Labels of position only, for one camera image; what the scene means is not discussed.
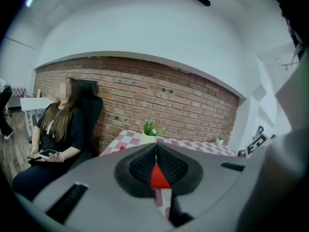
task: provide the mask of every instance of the woman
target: woman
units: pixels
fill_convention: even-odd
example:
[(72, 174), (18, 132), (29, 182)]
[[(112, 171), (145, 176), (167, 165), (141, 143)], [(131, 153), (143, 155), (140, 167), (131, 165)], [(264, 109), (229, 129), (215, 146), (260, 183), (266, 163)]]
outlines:
[(4, 139), (8, 140), (13, 135), (13, 130), (9, 126), (9, 124), (5, 121), (3, 109), (8, 103), (10, 97), (12, 95), (11, 86), (0, 78), (0, 130), (4, 135)]
[(84, 149), (84, 118), (75, 107), (80, 90), (77, 80), (67, 78), (55, 86), (57, 102), (49, 105), (33, 130), (33, 158), (39, 150), (52, 149), (48, 160), (31, 160), (32, 167), (13, 180), (13, 190), (32, 200), (44, 187), (63, 175)]

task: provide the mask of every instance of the woman's hand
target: woman's hand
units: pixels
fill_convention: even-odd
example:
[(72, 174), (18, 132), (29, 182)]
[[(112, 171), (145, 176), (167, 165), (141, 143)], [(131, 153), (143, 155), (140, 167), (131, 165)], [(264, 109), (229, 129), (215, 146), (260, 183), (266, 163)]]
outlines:
[(56, 154), (53, 155), (52, 153), (49, 153), (49, 158), (44, 159), (44, 160), (48, 162), (61, 162), (62, 161), (60, 155), (56, 155)]

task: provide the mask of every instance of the red and white checkered table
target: red and white checkered table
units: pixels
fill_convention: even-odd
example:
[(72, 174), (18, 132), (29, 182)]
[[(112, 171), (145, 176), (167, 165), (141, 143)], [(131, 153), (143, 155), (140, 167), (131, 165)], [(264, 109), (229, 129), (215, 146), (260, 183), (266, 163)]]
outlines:
[[(101, 153), (100, 156), (117, 152), (120, 147), (123, 146), (126, 149), (139, 145), (142, 134), (140, 132), (123, 130), (118, 137), (116, 137), (111, 144)], [(191, 150), (196, 150), (205, 153), (211, 153), (216, 155), (224, 155), (236, 157), (237, 153), (230, 150), (226, 146), (218, 146), (210, 142), (197, 142), (189, 140), (179, 140), (168, 137), (157, 137), (158, 143), (168, 143), (177, 146), (186, 147)], [(166, 217), (169, 218), (171, 201), (171, 189), (155, 189), (155, 205), (159, 211)]]

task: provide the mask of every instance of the phone screen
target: phone screen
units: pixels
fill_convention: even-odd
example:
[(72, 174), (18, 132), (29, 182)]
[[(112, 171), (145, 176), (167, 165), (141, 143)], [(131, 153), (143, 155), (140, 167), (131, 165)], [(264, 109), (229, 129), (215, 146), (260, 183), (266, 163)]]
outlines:
[(40, 152), (39, 154), (40, 154), (40, 155), (43, 155), (43, 156), (46, 156), (46, 157), (49, 157), (49, 153), (56, 154), (57, 151), (48, 149), (48, 150), (45, 150), (45, 151)]

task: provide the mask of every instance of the small potted plant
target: small potted plant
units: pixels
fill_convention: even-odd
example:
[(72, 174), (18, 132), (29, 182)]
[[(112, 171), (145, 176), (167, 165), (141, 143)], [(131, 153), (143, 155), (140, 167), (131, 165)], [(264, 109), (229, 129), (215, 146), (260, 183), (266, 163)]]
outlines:
[(216, 144), (217, 144), (217, 145), (222, 145), (222, 144), (223, 144), (222, 136), (217, 137), (217, 139), (216, 139)]
[(164, 132), (154, 129), (155, 122), (153, 119), (146, 120), (143, 134), (140, 139), (140, 145), (150, 144), (156, 142), (156, 136), (162, 135)]

